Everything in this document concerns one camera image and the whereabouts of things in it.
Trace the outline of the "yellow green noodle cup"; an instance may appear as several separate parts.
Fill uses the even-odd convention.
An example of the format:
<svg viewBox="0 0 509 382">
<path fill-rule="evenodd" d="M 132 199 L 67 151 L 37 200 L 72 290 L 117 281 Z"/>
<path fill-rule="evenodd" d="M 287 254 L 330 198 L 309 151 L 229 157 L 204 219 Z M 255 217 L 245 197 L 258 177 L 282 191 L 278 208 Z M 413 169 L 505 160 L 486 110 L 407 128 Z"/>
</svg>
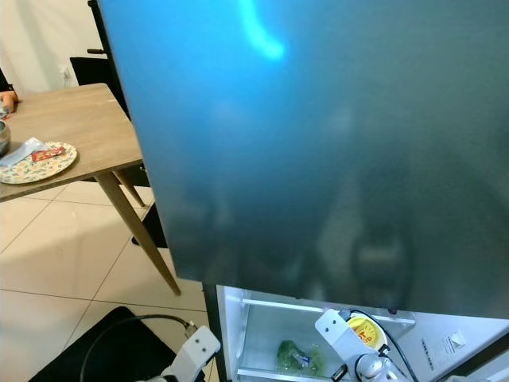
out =
<svg viewBox="0 0 509 382">
<path fill-rule="evenodd" d="M 382 350 L 383 347 L 386 347 L 386 349 L 391 347 L 384 328 L 373 317 L 354 312 L 347 320 L 347 325 L 352 328 L 366 346 L 371 347 L 376 352 Z"/>
</svg>

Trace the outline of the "blue grey fridge door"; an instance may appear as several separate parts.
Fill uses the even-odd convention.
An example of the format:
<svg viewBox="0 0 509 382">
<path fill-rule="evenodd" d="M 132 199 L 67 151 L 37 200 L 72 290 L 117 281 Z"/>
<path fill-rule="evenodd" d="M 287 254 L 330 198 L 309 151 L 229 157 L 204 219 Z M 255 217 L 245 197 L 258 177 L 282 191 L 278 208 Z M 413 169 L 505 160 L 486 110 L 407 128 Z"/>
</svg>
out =
<svg viewBox="0 0 509 382">
<path fill-rule="evenodd" d="M 99 0 L 182 278 L 509 319 L 509 0 Z"/>
</svg>

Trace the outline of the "white fridge body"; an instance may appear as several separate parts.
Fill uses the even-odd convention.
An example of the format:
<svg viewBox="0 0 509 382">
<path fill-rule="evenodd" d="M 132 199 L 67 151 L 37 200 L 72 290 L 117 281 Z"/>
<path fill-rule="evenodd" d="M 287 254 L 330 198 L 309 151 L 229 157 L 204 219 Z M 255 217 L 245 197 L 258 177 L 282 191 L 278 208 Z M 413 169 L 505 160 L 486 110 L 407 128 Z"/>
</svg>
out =
<svg viewBox="0 0 509 382">
<path fill-rule="evenodd" d="M 306 301 L 240 290 L 222 285 L 204 285 L 208 320 L 220 339 L 222 350 L 216 357 L 219 378 L 223 382 L 331 382 L 331 375 L 342 360 L 316 331 L 315 321 L 326 309 L 345 310 L 345 303 Z M 509 376 L 509 320 L 436 315 L 409 310 L 361 308 L 370 313 L 388 332 L 392 347 L 400 352 L 391 356 L 402 370 L 411 368 L 419 382 L 447 380 L 451 376 L 488 378 L 484 366 L 497 361 L 495 372 Z M 421 340 L 460 329 L 468 346 L 454 363 L 429 370 Z M 321 377 L 291 374 L 277 370 L 277 349 L 283 341 L 294 341 L 303 349 L 317 345 L 324 356 Z"/>
</svg>

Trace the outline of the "white fridge label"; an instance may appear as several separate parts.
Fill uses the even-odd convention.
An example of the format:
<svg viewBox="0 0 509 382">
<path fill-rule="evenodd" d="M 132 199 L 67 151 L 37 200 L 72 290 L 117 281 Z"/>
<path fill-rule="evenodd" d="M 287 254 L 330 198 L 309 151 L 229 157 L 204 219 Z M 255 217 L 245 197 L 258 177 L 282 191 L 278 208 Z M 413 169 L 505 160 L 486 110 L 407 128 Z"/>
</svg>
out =
<svg viewBox="0 0 509 382">
<path fill-rule="evenodd" d="M 429 370 L 440 370 L 451 361 L 454 363 L 466 346 L 468 342 L 460 329 L 441 336 L 423 337 L 421 340 L 422 352 L 428 361 Z"/>
</svg>

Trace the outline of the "floral patterned plate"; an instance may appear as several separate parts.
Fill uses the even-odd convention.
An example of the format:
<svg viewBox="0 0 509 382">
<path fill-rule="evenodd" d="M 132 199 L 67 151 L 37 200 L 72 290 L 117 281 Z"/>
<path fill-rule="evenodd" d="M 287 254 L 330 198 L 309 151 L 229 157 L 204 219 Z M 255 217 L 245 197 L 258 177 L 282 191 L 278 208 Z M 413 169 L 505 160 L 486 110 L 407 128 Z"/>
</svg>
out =
<svg viewBox="0 0 509 382">
<path fill-rule="evenodd" d="M 11 167 L 0 166 L 0 182 L 8 185 L 20 185 L 43 181 L 68 169 L 79 157 L 75 146 L 65 142 L 45 142 L 48 148 L 62 146 L 66 151 L 58 157 L 46 161 L 33 162 L 32 157 L 26 157 Z"/>
</svg>

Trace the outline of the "small red packet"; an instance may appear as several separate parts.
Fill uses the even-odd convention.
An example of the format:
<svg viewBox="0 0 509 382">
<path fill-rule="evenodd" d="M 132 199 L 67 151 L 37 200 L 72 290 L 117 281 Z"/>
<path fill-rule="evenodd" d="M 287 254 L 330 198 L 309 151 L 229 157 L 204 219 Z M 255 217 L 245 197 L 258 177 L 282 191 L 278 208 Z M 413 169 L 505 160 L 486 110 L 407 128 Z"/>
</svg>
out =
<svg viewBox="0 0 509 382">
<path fill-rule="evenodd" d="M 61 156 L 65 151 L 66 149 L 62 146 L 54 146 L 47 150 L 35 150 L 30 154 L 30 157 L 32 157 L 33 162 L 41 162 Z"/>
</svg>

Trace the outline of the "wooden dining table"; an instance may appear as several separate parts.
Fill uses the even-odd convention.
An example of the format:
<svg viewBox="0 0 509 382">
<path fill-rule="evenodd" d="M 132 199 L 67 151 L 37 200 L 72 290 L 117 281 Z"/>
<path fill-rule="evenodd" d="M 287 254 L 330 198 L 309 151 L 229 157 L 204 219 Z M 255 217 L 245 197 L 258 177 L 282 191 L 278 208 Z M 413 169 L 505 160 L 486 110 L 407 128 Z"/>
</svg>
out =
<svg viewBox="0 0 509 382">
<path fill-rule="evenodd" d="M 181 295 L 174 273 L 120 188 L 119 171 L 141 165 L 143 157 L 134 125 L 106 84 L 26 95 L 5 123 L 10 130 L 11 149 L 28 138 L 39 138 L 42 142 L 69 143 L 77 156 L 69 167 L 40 181 L 2 183 L 1 201 L 94 178 L 153 268 L 175 295 Z"/>
</svg>

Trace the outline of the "black flat board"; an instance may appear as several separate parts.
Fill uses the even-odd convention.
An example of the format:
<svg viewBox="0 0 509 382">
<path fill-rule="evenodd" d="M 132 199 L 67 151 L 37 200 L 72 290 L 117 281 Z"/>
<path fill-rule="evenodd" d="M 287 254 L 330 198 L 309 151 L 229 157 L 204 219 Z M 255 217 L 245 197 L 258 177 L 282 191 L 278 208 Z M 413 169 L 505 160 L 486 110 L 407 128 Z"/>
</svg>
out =
<svg viewBox="0 0 509 382">
<path fill-rule="evenodd" d="M 124 97 L 115 69 L 109 59 L 91 57 L 70 57 L 76 81 L 80 86 L 106 84 L 114 98 L 123 107 Z"/>
</svg>

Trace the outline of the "black floor mat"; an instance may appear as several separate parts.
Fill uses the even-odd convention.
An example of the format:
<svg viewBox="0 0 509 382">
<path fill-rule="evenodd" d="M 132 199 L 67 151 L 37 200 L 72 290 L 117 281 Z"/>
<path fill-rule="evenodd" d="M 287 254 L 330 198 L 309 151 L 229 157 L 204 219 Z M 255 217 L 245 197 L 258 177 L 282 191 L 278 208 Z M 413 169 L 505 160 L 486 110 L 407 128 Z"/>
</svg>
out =
<svg viewBox="0 0 509 382">
<path fill-rule="evenodd" d="M 157 214 L 157 206 L 151 204 L 146 213 L 142 215 L 142 225 L 145 227 L 146 233 L 149 234 L 150 240 L 157 248 L 168 248 L 165 233 L 163 232 L 159 214 Z"/>
<path fill-rule="evenodd" d="M 175 322 L 183 331 L 192 324 L 176 316 L 134 315 L 113 309 L 87 329 L 29 382 L 139 382 L 162 374 L 176 357 L 143 321 Z"/>
</svg>

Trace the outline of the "black tripod stand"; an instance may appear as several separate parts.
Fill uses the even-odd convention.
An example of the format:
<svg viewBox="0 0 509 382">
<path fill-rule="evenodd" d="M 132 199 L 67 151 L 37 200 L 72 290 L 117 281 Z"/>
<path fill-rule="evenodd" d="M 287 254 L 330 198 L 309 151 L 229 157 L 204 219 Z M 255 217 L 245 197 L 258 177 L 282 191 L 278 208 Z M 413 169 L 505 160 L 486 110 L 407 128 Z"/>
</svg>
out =
<svg viewBox="0 0 509 382">
<path fill-rule="evenodd" d="M 99 8 L 99 0 L 87 0 L 87 6 L 90 7 L 92 18 L 94 18 L 95 27 L 97 28 L 97 33 L 99 35 L 99 43 L 102 45 L 100 51 L 106 56 L 108 66 L 111 70 L 111 77 L 113 81 L 113 84 L 110 84 L 111 91 L 113 92 L 114 98 L 117 99 L 117 102 L 127 117 L 131 118 L 130 109 L 128 108 L 126 99 L 123 94 L 122 84 L 116 66 L 115 57 L 108 40 L 103 14 L 101 8 Z"/>
</svg>

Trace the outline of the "bagged green vegetable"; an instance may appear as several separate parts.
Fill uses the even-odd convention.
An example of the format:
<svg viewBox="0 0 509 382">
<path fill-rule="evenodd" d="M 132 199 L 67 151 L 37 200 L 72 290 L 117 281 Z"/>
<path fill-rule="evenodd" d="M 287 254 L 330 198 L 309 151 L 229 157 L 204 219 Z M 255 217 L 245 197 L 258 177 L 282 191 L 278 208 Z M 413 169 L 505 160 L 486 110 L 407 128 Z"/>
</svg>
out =
<svg viewBox="0 0 509 382">
<path fill-rule="evenodd" d="M 277 349 L 277 370 L 321 377 L 324 375 L 324 356 L 317 345 L 303 349 L 294 341 L 283 341 Z"/>
</svg>

